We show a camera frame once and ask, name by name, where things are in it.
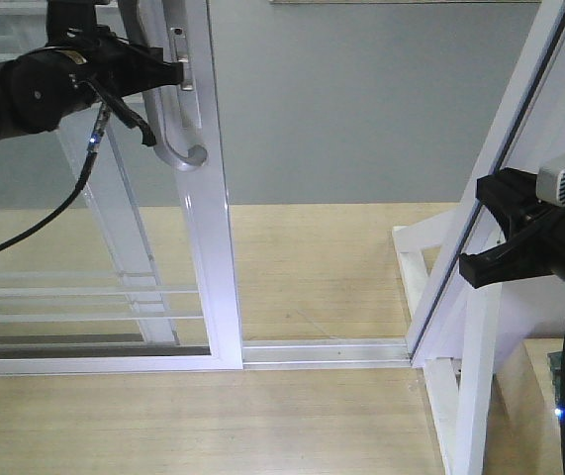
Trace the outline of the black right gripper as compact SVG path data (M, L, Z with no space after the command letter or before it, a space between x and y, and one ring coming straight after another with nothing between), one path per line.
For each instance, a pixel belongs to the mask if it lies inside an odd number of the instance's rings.
M459 255L459 274L473 288L550 275L565 282L565 209L533 220L542 209L536 178L507 167L477 180L476 199L502 231L521 232L480 253Z

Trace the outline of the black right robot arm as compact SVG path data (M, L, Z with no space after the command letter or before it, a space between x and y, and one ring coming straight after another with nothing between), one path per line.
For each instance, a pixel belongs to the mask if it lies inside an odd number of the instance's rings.
M506 241L459 255L459 273L472 287L548 275L565 281L565 154L536 174L504 168L484 176L475 196Z

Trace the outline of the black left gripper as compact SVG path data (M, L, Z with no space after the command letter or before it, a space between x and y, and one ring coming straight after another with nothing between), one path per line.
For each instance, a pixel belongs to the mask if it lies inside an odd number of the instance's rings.
M55 107L88 107L100 97L141 143L157 140L145 119L122 98L184 80L183 65L161 47L128 43L97 20L96 1L49 1L44 46L44 99Z

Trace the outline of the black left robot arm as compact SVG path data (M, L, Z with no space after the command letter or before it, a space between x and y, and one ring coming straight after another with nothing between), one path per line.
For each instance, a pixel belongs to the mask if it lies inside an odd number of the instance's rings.
M97 22L94 1L50 1L47 43L0 62L0 141L51 132L61 120L101 101L154 146L149 124L125 98L184 80L182 64L159 47L122 40Z

